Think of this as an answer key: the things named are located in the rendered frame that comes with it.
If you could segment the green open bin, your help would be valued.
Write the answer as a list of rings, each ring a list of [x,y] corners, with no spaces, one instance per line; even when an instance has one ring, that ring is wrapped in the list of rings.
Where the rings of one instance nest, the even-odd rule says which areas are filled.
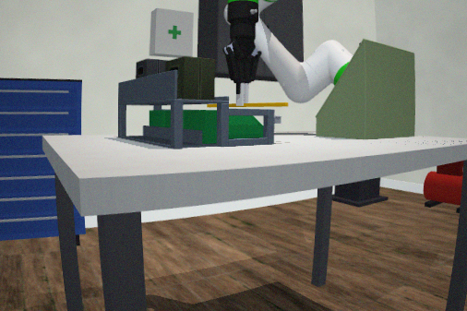
[[[165,110],[165,127],[171,127],[171,110]],[[183,129],[184,129],[184,110],[183,110]]]
[[[165,110],[150,111],[150,126],[165,127]]]
[[[217,110],[184,110],[184,129],[202,130],[202,143],[217,143]],[[229,115],[229,138],[263,138],[253,115]]]

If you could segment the yellow rail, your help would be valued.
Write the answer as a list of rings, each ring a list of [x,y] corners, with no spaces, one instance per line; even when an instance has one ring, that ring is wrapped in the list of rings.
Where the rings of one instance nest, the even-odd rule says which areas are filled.
[[[236,106],[236,103],[229,103],[229,107],[284,107],[288,102],[266,102],[266,103],[244,103],[244,106]],[[217,104],[207,104],[207,107],[217,107]]]

